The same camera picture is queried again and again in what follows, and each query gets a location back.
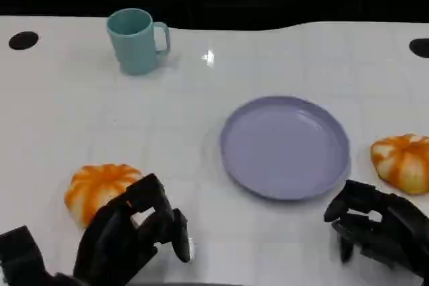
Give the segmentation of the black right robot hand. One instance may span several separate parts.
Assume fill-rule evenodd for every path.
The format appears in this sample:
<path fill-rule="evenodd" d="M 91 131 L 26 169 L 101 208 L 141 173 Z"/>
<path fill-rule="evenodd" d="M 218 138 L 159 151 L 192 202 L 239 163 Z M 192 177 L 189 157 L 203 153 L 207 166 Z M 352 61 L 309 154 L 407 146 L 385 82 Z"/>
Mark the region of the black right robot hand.
<path fill-rule="evenodd" d="M 428 284 L 428 217 L 409 200 L 347 180 L 324 221 L 338 234 L 343 264 L 357 246 L 363 256 L 390 268 L 403 267 Z"/>

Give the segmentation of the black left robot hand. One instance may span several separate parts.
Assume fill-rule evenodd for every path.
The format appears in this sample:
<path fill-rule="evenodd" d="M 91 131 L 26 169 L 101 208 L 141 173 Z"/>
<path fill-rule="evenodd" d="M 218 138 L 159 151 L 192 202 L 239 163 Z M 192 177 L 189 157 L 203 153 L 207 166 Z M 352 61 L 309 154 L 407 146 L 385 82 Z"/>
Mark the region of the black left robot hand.
<path fill-rule="evenodd" d="M 157 243 L 170 243 L 183 263 L 193 259 L 187 219 L 151 173 L 97 211 L 80 241 L 73 276 L 87 285 L 126 285 L 157 254 Z"/>

